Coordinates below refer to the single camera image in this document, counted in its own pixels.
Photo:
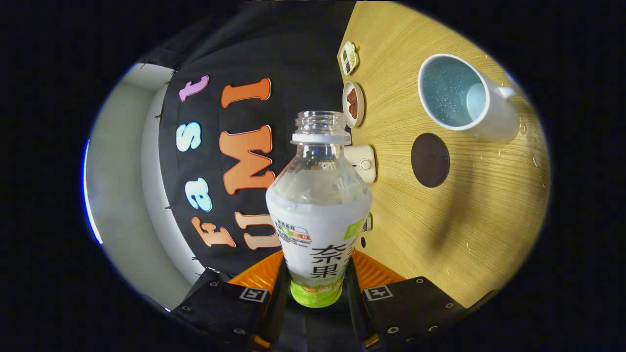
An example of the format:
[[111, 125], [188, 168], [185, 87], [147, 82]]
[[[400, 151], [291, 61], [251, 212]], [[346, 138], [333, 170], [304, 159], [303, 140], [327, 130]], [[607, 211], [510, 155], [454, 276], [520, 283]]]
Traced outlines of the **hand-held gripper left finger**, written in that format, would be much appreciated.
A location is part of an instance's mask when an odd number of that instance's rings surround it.
[[171, 314], [211, 351], [268, 351], [279, 341], [289, 283], [279, 250], [229, 281], [206, 270]]

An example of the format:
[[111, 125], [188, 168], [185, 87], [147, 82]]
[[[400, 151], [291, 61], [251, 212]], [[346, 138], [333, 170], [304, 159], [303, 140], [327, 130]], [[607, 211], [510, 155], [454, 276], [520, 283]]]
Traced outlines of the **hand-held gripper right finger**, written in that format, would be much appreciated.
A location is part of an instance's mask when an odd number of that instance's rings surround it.
[[406, 279], [358, 250], [347, 265], [345, 290], [365, 351], [416, 351], [470, 311], [424, 276]]

